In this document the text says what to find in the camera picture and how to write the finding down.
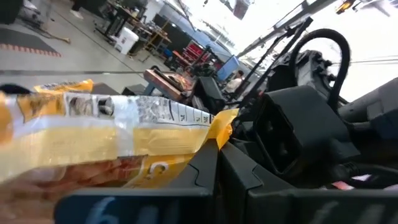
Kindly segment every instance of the person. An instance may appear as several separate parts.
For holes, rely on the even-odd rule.
[[[233,93],[242,83],[243,75],[243,71],[238,70],[238,72],[235,74],[235,78],[226,84],[225,91],[227,91],[228,93]]]
[[[70,10],[70,13],[79,19],[83,19],[83,16],[81,16],[79,12],[80,8],[83,6],[83,1],[84,0],[74,0],[72,9]]]

